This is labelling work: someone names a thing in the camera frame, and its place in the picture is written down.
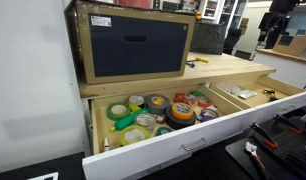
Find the drawer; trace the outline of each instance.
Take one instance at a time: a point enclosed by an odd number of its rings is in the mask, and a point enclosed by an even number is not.
[[[150,139],[124,147],[120,147],[119,144],[118,138],[120,132],[109,132],[114,121],[106,117],[106,109],[114,102],[125,101],[132,95],[141,95],[145,97],[150,94],[162,94],[172,101],[175,93],[188,93],[195,90],[205,94],[210,102],[218,107],[217,112],[220,118],[212,120],[213,122],[199,123],[196,121],[194,126],[154,137],[156,129],[161,126],[157,124]],[[213,90],[205,87],[204,84],[101,97],[92,100],[91,106],[94,155],[83,159],[83,167],[87,179],[126,178],[138,172],[149,170],[166,161],[186,154],[192,154],[192,152],[200,148],[206,147],[242,130],[239,126],[241,120],[229,122],[230,120],[227,118],[228,115],[239,113],[242,109]],[[197,107],[195,111],[200,112],[200,108]],[[104,138],[108,138],[113,150],[102,153]]]
[[[248,89],[250,91],[256,92],[257,95],[249,99],[239,98],[235,95],[231,95],[228,92],[229,90],[234,91],[235,87]],[[263,93],[264,89],[274,90],[275,97],[279,100],[304,92],[303,89],[291,86],[281,81],[277,81],[267,76],[251,77],[227,82],[215,82],[212,83],[211,89],[243,109],[248,109],[268,103],[269,98]]]

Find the cardboard box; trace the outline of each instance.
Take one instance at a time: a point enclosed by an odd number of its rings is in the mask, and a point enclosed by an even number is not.
[[[73,57],[88,84],[183,75],[194,15],[80,0],[71,11]]]
[[[282,36],[276,41],[273,51],[301,57],[306,49],[306,37]]]
[[[240,26],[247,26],[248,23],[249,23],[249,18],[242,18]]]
[[[247,29],[247,26],[240,26],[240,29],[242,30],[241,35],[244,35]]]

